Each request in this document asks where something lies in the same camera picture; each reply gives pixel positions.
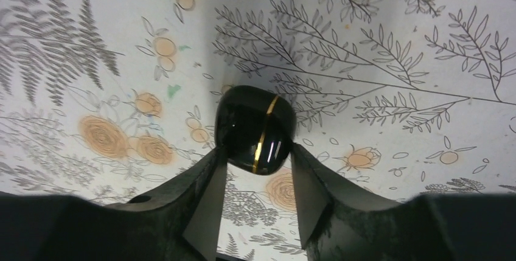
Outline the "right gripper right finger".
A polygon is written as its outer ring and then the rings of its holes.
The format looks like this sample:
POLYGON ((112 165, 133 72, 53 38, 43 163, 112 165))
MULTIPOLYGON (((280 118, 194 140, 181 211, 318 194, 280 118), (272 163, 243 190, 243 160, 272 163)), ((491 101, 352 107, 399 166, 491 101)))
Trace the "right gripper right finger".
POLYGON ((399 203, 349 181, 294 144, 292 175, 309 260, 403 260, 390 209, 399 203))

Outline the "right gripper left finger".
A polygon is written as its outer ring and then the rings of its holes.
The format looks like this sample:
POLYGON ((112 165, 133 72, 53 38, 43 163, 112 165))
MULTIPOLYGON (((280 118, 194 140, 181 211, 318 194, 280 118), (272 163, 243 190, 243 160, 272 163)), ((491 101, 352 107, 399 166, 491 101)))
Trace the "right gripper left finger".
POLYGON ((115 259, 215 260, 227 166, 227 149, 215 148, 164 184, 107 205, 124 234, 115 259))

